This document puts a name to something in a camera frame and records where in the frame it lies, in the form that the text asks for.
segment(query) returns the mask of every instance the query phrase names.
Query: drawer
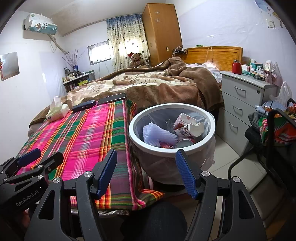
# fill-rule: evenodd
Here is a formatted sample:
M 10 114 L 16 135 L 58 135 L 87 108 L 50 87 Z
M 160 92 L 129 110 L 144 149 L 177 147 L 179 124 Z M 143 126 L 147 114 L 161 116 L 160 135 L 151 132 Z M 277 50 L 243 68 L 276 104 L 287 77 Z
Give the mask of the drawer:
M 226 75 L 222 76 L 222 91 L 255 107 L 261 105 L 264 89 Z
M 244 136 L 248 128 L 247 124 L 220 108 L 216 132 L 239 156 L 249 143 Z
M 224 99 L 224 110 L 233 114 L 241 121 L 245 122 L 248 126 L 251 126 L 248 115 L 256 112 L 256 109 L 224 92 L 222 92 L 222 95 Z

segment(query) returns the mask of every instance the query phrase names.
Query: ceiling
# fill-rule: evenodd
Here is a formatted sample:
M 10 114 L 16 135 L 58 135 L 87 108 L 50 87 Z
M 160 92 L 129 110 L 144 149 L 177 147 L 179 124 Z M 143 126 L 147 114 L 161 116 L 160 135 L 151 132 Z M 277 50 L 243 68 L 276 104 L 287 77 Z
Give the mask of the ceiling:
M 153 0 L 165 3 L 166 0 Z M 52 18 L 65 34 L 90 23 L 116 16 L 142 13 L 147 0 L 26 0 L 18 10 Z

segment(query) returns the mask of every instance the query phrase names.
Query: red thermos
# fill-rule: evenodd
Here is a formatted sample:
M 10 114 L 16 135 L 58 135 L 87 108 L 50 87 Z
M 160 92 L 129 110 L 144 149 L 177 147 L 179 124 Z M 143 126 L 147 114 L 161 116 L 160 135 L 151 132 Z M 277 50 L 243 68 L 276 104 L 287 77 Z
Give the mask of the red thermos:
M 232 63 L 232 72 L 234 74 L 242 74 L 242 65 L 240 64 L 239 60 L 234 60 Z

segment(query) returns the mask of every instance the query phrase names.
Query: gray drawer cabinet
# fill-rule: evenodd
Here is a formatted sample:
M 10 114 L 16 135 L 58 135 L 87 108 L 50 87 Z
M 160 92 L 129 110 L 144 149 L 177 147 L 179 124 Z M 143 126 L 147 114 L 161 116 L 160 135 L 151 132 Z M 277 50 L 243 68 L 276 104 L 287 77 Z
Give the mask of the gray drawer cabinet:
M 276 95 L 277 86 L 256 80 L 247 75 L 221 71 L 224 107 L 219 111 L 216 133 L 238 154 L 248 145 L 244 133 L 250 125 L 248 115 L 255 112 L 255 105 Z

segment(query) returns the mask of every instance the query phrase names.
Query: black phone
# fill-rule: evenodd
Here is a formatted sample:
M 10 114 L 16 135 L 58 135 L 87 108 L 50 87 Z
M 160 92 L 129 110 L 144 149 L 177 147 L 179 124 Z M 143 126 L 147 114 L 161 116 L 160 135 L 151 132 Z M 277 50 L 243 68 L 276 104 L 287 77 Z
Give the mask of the black phone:
M 75 112 L 78 112 L 78 111 L 82 111 L 82 110 L 92 108 L 95 105 L 96 105 L 95 100 L 86 101 L 86 102 L 83 102 L 83 103 L 80 103 L 80 104 L 74 106 L 72 108 L 72 111 L 73 111 L 73 113 L 75 113 Z
M 111 96 L 108 96 L 108 97 L 101 98 L 98 101 L 98 105 L 100 105 L 100 104 L 108 104 L 108 103 L 123 100 L 123 99 L 126 99 L 126 93 L 121 93 L 121 94 L 111 95 Z

